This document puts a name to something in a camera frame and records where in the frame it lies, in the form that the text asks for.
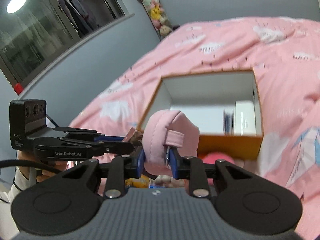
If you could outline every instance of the hanging plush toy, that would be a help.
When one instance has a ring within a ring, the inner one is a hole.
[[[162,8],[160,0],[140,0],[147,11],[149,18],[159,36],[163,39],[169,33],[171,33],[172,26],[171,23]]]

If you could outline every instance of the pink bed sheet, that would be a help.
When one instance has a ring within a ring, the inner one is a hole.
[[[124,136],[137,125],[162,75],[251,67],[264,139],[257,162],[245,167],[302,199],[296,232],[315,239],[320,234],[318,22],[280,17],[183,25],[98,95],[71,126]]]

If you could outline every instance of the person's hand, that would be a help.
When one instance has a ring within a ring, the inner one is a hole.
[[[19,160],[26,160],[26,161],[33,161],[33,162],[38,162],[38,163],[40,162],[40,160],[38,160],[32,152],[18,151],[18,159]],[[29,179],[30,168],[29,167],[18,167],[18,168],[19,168],[20,172],[22,173],[22,175],[26,179]],[[67,168],[67,162],[56,161],[54,168],[56,168],[60,171],[64,171]],[[37,176],[37,181],[42,182],[42,181],[44,181],[54,175],[55,174],[50,171],[42,170],[42,175]]]

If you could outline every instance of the pink fabric pouch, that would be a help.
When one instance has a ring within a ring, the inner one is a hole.
[[[166,165],[167,147],[177,147],[180,156],[197,156],[199,128],[178,110],[160,110],[146,125],[142,145],[146,160],[144,167],[152,175],[172,176]]]

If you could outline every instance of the metal screw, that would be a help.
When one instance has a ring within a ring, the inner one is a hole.
[[[207,197],[209,195],[209,191],[203,188],[199,188],[193,191],[193,195],[196,197]]]
[[[106,193],[105,193],[106,197],[108,198],[118,198],[121,195],[121,192],[117,189],[109,189]]]

